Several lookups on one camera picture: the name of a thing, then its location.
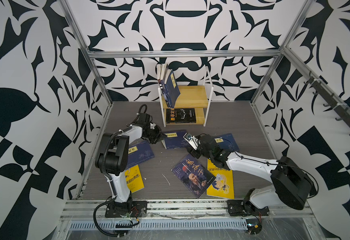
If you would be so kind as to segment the thick blue book yellow label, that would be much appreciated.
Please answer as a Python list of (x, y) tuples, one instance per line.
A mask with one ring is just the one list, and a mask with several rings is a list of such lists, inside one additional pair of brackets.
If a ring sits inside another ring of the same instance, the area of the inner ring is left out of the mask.
[(180, 90), (175, 78), (174, 71), (171, 69), (167, 70), (167, 74), (165, 77), (165, 84), (167, 85), (168, 91), (170, 93), (170, 98), (172, 102), (172, 109), (175, 107), (176, 101), (180, 96)]

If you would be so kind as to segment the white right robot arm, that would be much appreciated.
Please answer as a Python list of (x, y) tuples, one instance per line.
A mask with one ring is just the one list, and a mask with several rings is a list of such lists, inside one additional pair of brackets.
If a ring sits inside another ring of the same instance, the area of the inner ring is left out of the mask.
[(232, 216), (265, 214), (269, 207), (279, 205), (302, 210), (306, 201), (318, 194), (316, 179), (288, 157), (269, 160), (243, 155), (222, 148), (214, 137), (206, 134), (186, 133), (183, 138), (189, 143), (188, 152), (193, 157), (205, 157), (218, 168), (244, 172), (271, 182), (270, 186), (250, 189), (243, 200), (229, 200), (228, 212)]

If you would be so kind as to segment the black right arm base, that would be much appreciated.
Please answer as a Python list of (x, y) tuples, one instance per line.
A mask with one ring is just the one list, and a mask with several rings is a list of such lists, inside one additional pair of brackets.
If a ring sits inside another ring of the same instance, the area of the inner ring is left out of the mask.
[(257, 208), (249, 200), (255, 188), (249, 190), (243, 200), (227, 200), (227, 210), (231, 217), (268, 216), (269, 208)]

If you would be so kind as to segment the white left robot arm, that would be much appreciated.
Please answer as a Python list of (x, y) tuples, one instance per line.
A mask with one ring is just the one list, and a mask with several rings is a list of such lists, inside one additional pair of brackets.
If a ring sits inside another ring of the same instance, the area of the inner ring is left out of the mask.
[(104, 134), (101, 139), (95, 165), (106, 177), (117, 206), (129, 205), (132, 201), (125, 170), (129, 145), (138, 139), (146, 140), (150, 144), (156, 144), (163, 139), (162, 129), (153, 122), (149, 114), (137, 114), (136, 119), (125, 129)]

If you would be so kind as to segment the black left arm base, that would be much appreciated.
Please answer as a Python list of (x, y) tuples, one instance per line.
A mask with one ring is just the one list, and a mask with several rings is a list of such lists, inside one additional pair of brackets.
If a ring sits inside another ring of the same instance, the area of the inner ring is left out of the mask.
[(106, 218), (121, 218), (129, 214), (132, 218), (138, 218), (147, 213), (147, 201), (129, 201), (126, 203), (112, 202), (107, 204)]

